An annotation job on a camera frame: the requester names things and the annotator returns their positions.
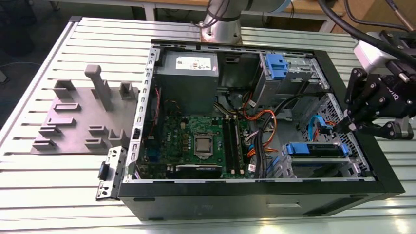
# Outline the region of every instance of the cpu socket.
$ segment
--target cpu socket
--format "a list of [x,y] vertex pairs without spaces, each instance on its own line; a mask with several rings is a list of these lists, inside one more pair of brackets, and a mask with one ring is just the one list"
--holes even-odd
[[193,154],[203,160],[213,155],[212,135],[193,135]]

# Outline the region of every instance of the power supply label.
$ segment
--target power supply label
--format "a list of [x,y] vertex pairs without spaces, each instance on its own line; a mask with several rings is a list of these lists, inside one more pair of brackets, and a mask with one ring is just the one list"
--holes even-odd
[[211,71],[211,58],[177,57],[176,69],[181,70],[207,70]]

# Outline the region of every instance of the white label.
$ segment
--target white label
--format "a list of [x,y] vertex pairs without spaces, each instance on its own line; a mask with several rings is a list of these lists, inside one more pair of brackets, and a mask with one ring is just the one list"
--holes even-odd
[[176,58],[176,69],[211,71],[211,58],[177,57]]
[[256,165],[248,164],[248,170],[249,170],[251,172],[256,172]]
[[248,100],[248,104],[255,107],[256,106],[256,103],[252,101],[252,100]]

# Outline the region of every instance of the floor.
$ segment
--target floor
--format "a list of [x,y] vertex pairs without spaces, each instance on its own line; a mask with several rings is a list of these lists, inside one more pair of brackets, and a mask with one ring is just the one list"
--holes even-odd
[[[28,63],[13,64],[5,67],[1,66],[13,62],[32,62],[41,64],[72,15],[132,20],[135,11],[136,17],[144,19],[141,8],[132,11],[132,8],[127,6],[79,3],[60,3],[59,6],[60,10],[53,11],[48,1],[33,1],[32,9],[37,18],[37,23],[27,28],[31,39],[35,43],[33,51],[25,56],[13,57],[0,50],[0,71],[8,77],[7,82],[0,82],[0,128],[13,111],[19,99],[39,69],[39,65]],[[159,21],[199,22],[204,19],[204,16],[205,13],[199,11],[157,10]],[[248,27],[263,27],[261,17],[243,16],[241,25]]]

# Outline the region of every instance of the slotted aluminum surface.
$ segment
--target slotted aluminum surface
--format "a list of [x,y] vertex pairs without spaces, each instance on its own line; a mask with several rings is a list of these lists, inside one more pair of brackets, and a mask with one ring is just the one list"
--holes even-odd
[[[347,35],[243,28],[247,45],[325,50],[348,81],[360,66]],[[65,31],[0,133],[0,230],[60,233],[415,233],[416,144],[379,140],[405,193],[369,202],[333,217],[140,222],[121,202],[96,202],[97,172],[104,155],[31,155],[57,79],[91,86],[83,74],[99,64],[103,79],[140,88],[151,39],[199,41],[191,24],[83,18]]]

